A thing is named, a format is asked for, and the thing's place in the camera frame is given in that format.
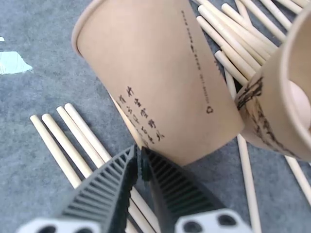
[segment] gray carpet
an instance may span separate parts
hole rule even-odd
[[[29,116],[52,114],[83,156],[85,153],[55,110],[66,102],[76,106],[111,154],[134,142],[107,91],[70,45],[74,23],[89,2],[0,1],[0,36],[5,38],[0,51],[17,51],[33,67],[21,74],[0,75],[0,232],[13,232],[37,216],[51,216],[72,191]],[[225,1],[213,2],[220,7]],[[233,1],[227,2],[235,7]],[[294,18],[284,12],[290,20]],[[253,23],[276,41],[256,19]],[[217,46],[207,40],[215,52]],[[310,206],[285,159],[251,145],[248,148],[262,231],[310,232]],[[311,181],[311,167],[300,164]],[[236,140],[187,169],[249,222]],[[142,182],[138,190],[148,197]]]

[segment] paper cup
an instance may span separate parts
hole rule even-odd
[[[72,43],[144,143],[180,165],[243,122],[187,0],[96,0]]]
[[[306,161],[311,161],[311,134],[298,115],[290,81],[311,102],[310,42],[311,5],[297,17],[282,47],[235,99],[245,122],[241,134],[248,142]]]

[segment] cup rim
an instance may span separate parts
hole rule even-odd
[[[91,16],[91,14],[97,9],[97,7],[102,4],[105,0],[93,0],[87,7],[86,9],[81,13],[79,16],[76,24],[73,27],[72,34],[71,34],[71,46],[73,50],[80,55],[81,57],[82,54],[79,51],[78,48],[78,37],[81,32],[81,29],[85,25],[86,21],[88,18]]]
[[[281,54],[281,62],[279,65],[279,73],[280,73],[280,89],[282,95],[282,104],[287,112],[287,115],[292,123],[292,125],[296,128],[297,135],[303,140],[304,144],[311,150],[311,135],[309,129],[306,129],[301,122],[298,113],[296,112],[294,102],[292,101],[292,96],[289,95],[290,84],[289,84],[289,61],[291,58],[291,53],[294,46],[294,41],[298,35],[298,31],[303,25],[305,19],[307,17],[311,17],[311,4],[308,5],[295,19],[288,35],[286,38],[286,42],[283,47],[283,51]]]

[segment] pile of wooden sticks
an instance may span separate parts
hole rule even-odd
[[[235,0],[239,13],[227,3],[222,5],[222,12],[208,0],[193,1],[200,5],[198,10],[201,16],[197,17],[199,25],[221,48],[221,50],[215,53],[215,57],[225,69],[227,86],[232,98],[235,98],[236,89],[233,78],[241,85],[245,85],[277,50],[277,46],[252,25],[247,9],[252,12],[280,42],[284,42],[286,35],[252,2],[252,0]],[[260,1],[286,30],[291,28],[292,23],[271,0]],[[299,14],[309,3],[309,0],[276,1],[295,14]],[[241,135],[238,135],[237,140],[251,225],[255,233],[261,233],[261,224],[247,144]],[[310,184],[298,162],[294,158],[287,156],[285,156],[285,159],[311,205]]]
[[[91,131],[91,129],[79,115],[76,109],[72,106],[72,104],[67,103],[65,108],[60,106],[56,110],[97,168],[101,167],[111,159],[110,154],[98,140],[95,134]],[[56,138],[61,147],[68,154],[69,158],[75,163],[85,178],[92,174],[92,170],[88,164],[85,162],[73,144],[69,141],[69,139],[66,137],[64,132],[60,129],[50,114],[44,114],[42,116],[42,121],[50,132],[46,129],[44,124],[36,115],[31,116],[30,120],[34,124],[44,143],[68,178],[73,188],[78,187],[81,183],[80,178],[71,167],[70,163],[50,133],[52,133],[52,135]],[[156,216],[135,188],[133,188],[131,191],[129,214],[144,233],[160,233],[160,227]],[[127,233],[137,233],[137,230],[129,220],[127,221],[125,231]]]

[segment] mounting hole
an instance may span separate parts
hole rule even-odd
[[[46,226],[38,231],[38,233],[55,233],[56,227],[54,226]]]
[[[229,215],[220,215],[218,217],[218,222],[223,226],[235,226],[237,224],[235,219]]]
[[[197,222],[189,221],[184,224],[184,231],[187,233],[199,233],[202,230],[201,225]]]
[[[82,228],[78,230],[76,233],[93,233],[93,231],[90,228]]]

